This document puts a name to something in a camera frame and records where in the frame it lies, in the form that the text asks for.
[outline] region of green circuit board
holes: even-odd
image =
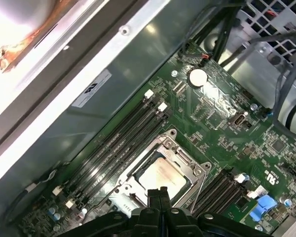
[[[203,53],[195,45],[190,50]],[[277,201],[284,196],[292,200],[291,207],[280,204],[259,223],[248,215],[257,204],[255,200],[243,208],[233,204],[224,212],[225,216],[253,228],[260,224],[263,231],[271,233],[288,214],[296,216],[296,141],[277,131],[271,117],[263,116],[265,108],[216,62],[209,61],[202,68],[208,75],[207,83],[200,89],[191,88],[187,75],[197,63],[198,59],[174,55],[77,155],[57,182],[70,178],[150,89],[172,111],[157,133],[176,129],[176,141],[192,157],[199,163],[212,164],[205,185],[222,169],[235,167],[250,176],[250,190],[268,192]],[[235,124],[236,117],[243,114],[244,120]],[[31,217],[31,214],[25,217],[26,223],[32,221]],[[61,227],[64,230],[69,229],[72,220],[65,222]]]

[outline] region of white connector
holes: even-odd
[[[66,202],[65,205],[68,209],[72,208],[72,206],[74,205],[74,200],[70,199],[69,201]]]
[[[150,99],[152,96],[153,96],[153,94],[154,94],[154,92],[152,91],[152,90],[148,90],[148,91],[146,91],[146,93],[145,93],[145,98],[146,99]]]
[[[160,112],[163,112],[167,107],[168,106],[164,102],[162,102],[161,105],[159,105],[158,110]]]
[[[62,191],[63,189],[60,186],[55,187],[55,189],[53,190],[53,194],[55,196],[58,196],[58,194]]]

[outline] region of chip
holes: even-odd
[[[274,150],[276,150],[277,152],[280,152],[283,150],[283,148],[285,147],[285,143],[281,140],[277,140],[276,142],[274,142],[274,144],[272,145],[272,147],[274,148]]]
[[[139,178],[146,190],[168,187],[170,199],[186,184],[185,178],[164,158],[158,158]]]
[[[240,209],[242,209],[248,202],[249,201],[246,198],[241,197],[236,204],[240,207]]]

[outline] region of screw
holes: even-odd
[[[266,51],[266,47],[262,47],[262,48],[259,50],[260,53],[264,53],[265,51]]]
[[[115,220],[120,220],[120,219],[122,219],[122,217],[120,215],[116,215],[116,216],[114,216],[114,219]]]
[[[172,142],[166,141],[165,147],[170,148],[172,146]]]
[[[171,210],[171,213],[173,213],[173,214],[178,214],[178,213],[179,213],[179,210],[177,210],[177,209],[172,209],[172,210]]]
[[[200,175],[200,174],[202,173],[202,170],[200,170],[200,169],[195,169],[194,172],[195,172],[195,175]]]
[[[178,71],[173,70],[173,71],[171,72],[171,76],[173,76],[174,78],[175,78],[177,75],[178,75]]]
[[[251,109],[252,111],[255,111],[255,110],[258,109],[258,105],[253,103],[253,104],[250,105],[250,109]]]
[[[123,36],[128,36],[130,34],[130,27],[125,25],[125,26],[121,26],[119,28],[119,32],[123,35]]]
[[[207,219],[207,220],[213,220],[213,216],[211,214],[206,214],[204,215],[204,217]]]
[[[261,225],[256,225],[255,229],[258,231],[263,231],[263,227]]]

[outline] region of capacitor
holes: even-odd
[[[59,225],[54,226],[53,231],[55,232],[60,231],[60,226]]]
[[[279,198],[280,203],[284,204],[286,207],[292,206],[293,202],[289,198],[282,196]]]
[[[83,208],[80,213],[78,214],[78,217],[81,219],[84,219],[85,215],[87,214],[88,210],[86,208]]]
[[[258,106],[257,104],[255,104],[255,103],[253,103],[253,104],[250,105],[250,109],[251,109],[252,111],[257,110],[258,107],[259,107],[259,106]]]
[[[55,214],[54,214],[54,220],[55,220],[55,221],[59,221],[60,218],[61,218],[61,215],[60,215],[59,213],[55,213]]]
[[[51,215],[54,215],[56,213],[56,208],[52,206],[51,208],[48,209],[48,213]]]
[[[193,89],[199,89],[206,84],[208,76],[202,69],[193,69],[187,78],[187,83]]]

